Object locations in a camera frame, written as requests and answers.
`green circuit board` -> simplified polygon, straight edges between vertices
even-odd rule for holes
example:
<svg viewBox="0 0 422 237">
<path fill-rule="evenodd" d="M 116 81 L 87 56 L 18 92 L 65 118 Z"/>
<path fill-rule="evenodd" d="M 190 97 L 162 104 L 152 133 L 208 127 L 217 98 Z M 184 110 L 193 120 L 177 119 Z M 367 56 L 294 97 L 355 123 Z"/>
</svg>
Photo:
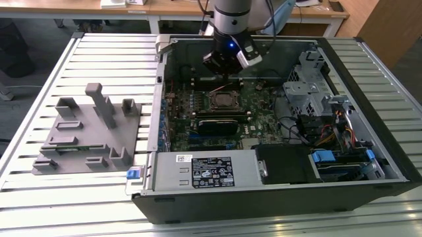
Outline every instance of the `green circuit board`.
<svg viewBox="0 0 422 237">
<path fill-rule="evenodd" d="M 281 132 L 276 125 L 276 118 L 270 109 L 273 101 L 273 87 L 261 87 L 261 82 L 246 80 L 241 89 L 230 92 L 236 94 L 236 100 L 241 110 L 250 112 L 246 122 L 238 123 L 237 132 L 226 137 L 204 137 L 197 134 L 197 119 L 190 118 L 192 112 L 210 109 L 208 91 L 193 91 L 186 85 L 174 89 L 177 95 L 173 99 L 169 112 L 170 151 L 194 151 L 201 147 L 216 150 L 245 149 L 242 142 L 257 141 L 258 144 L 281 143 Z"/>
</svg>

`motherboard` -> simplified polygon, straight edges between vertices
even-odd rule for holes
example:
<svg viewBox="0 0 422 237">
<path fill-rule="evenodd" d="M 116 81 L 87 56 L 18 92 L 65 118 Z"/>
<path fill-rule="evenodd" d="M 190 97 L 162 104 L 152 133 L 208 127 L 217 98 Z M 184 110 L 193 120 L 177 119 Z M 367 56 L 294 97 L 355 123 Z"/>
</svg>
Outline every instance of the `motherboard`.
<svg viewBox="0 0 422 237">
<path fill-rule="evenodd" d="M 272 111 L 276 87 L 258 79 L 214 85 L 174 84 L 165 93 L 170 151 L 242 150 L 281 143 Z"/>
</svg>

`warning label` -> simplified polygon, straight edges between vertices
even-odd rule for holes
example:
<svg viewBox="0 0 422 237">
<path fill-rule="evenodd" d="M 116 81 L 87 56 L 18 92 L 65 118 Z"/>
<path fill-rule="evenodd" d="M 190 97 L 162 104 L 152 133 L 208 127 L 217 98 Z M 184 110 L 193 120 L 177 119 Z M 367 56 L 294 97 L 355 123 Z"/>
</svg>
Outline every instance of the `warning label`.
<svg viewBox="0 0 422 237">
<path fill-rule="evenodd" d="M 192 159 L 192 187 L 218 188 L 234 186 L 230 157 Z"/>
</svg>

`gray plastic block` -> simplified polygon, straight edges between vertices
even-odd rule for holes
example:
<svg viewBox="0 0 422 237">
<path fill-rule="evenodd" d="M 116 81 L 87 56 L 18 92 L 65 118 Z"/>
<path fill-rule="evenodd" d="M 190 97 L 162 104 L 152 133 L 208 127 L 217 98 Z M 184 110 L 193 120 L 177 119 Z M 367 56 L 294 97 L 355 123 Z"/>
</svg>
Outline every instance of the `gray plastic block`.
<svg viewBox="0 0 422 237">
<path fill-rule="evenodd" d="M 108 96 L 104 96 L 104 99 L 105 99 L 105 104 L 106 104 L 106 105 L 108 105 L 108 107 L 109 107 L 110 113 L 114 115 L 116 110 L 113 109 L 113 106 L 112 106 L 112 103 L 110 103 L 109 97 L 108 97 Z"/>
<path fill-rule="evenodd" d="M 62 121 L 62 122 L 57 122 L 54 127 L 58 131 L 61 131 L 61 130 L 81 129 L 83 125 L 79 121 Z"/>
<path fill-rule="evenodd" d="M 50 145 L 75 145 L 77 138 L 75 137 L 51 137 L 47 143 Z"/>
<path fill-rule="evenodd" d="M 45 157 L 58 156 L 58 155 L 59 155 L 59 152 L 55 150 L 55 147 L 57 147 L 57 145 L 41 146 L 39 153 L 41 153 Z"/>
<path fill-rule="evenodd" d="M 86 157 L 85 164 L 90 169 L 105 168 L 108 166 L 106 160 L 102 157 Z"/>
<path fill-rule="evenodd" d="M 106 104 L 106 101 L 101 94 L 102 86 L 98 83 L 87 83 L 85 88 L 85 94 L 91 98 L 93 103 L 96 105 L 96 109 L 98 114 L 101 115 L 102 121 L 106 125 L 108 129 L 113 129 L 116 127 L 116 122 L 112 117 L 112 110 Z"/>
<path fill-rule="evenodd" d="M 121 101 L 121 110 L 124 116 L 138 116 L 138 111 L 133 99 L 124 99 Z"/>
<path fill-rule="evenodd" d="M 101 154 L 101 153 L 109 153 L 109 147 L 106 144 L 102 145 L 91 145 L 91 147 L 89 148 L 89 151 L 93 154 Z"/>
<path fill-rule="evenodd" d="M 53 171 L 57 168 L 57 163 L 51 159 L 35 160 L 31 164 L 38 171 Z"/>
<path fill-rule="evenodd" d="M 124 105 L 126 109 L 130 108 L 129 113 L 140 111 L 140 104 L 132 104 L 132 100 L 126 101 Z M 116 127 L 108 129 L 93 109 L 96 105 L 78 105 L 78 107 L 71 106 L 70 103 L 66 105 L 70 105 L 74 118 L 63 120 L 61 116 L 57 116 L 37 157 L 37 161 L 41 162 L 51 159 L 57 164 L 55 169 L 37 169 L 34 165 L 31 173 L 42 175 L 126 171 L 133 162 L 138 113 L 128 116 L 129 113 L 122 112 L 121 104 L 112 104 L 113 109 L 108 111 L 114 111 L 112 117 Z M 71 137 L 77 139 L 77 143 L 71 143 Z M 104 161 L 100 163 L 106 163 L 106 166 L 85 164 L 86 158 L 97 157 L 102 157 Z"/>
<path fill-rule="evenodd" d="M 59 116 L 62 119 L 69 120 L 74 118 L 74 114 L 71 109 L 75 109 L 78 106 L 73 100 L 73 98 L 59 98 L 58 102 L 54 106 Z"/>
<path fill-rule="evenodd" d="M 109 151 L 108 158 L 112 161 L 114 166 L 126 166 L 132 162 L 132 158 L 129 154 L 126 153 L 126 150 L 124 147 L 121 148 L 120 155 L 117 154 L 114 148 L 112 148 Z"/>
</svg>

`blue latch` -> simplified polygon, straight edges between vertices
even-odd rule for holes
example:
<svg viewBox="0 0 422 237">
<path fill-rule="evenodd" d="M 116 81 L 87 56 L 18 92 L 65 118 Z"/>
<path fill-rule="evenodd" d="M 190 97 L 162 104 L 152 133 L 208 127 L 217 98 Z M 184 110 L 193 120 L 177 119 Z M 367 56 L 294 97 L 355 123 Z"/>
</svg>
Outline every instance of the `blue latch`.
<svg viewBox="0 0 422 237">
<path fill-rule="evenodd" d="M 313 162 L 329 162 L 335 161 L 332 151 L 315 151 L 312 153 Z"/>
<path fill-rule="evenodd" d="M 234 146 L 234 145 L 230 144 L 230 143 L 225 144 L 225 150 L 230 150 L 233 146 Z"/>
<path fill-rule="evenodd" d="M 140 179 L 140 170 L 138 169 L 129 169 L 125 172 L 126 179 Z"/>
<path fill-rule="evenodd" d="M 365 153 L 369 159 L 375 159 L 375 154 L 371 150 L 367 150 Z"/>
</svg>

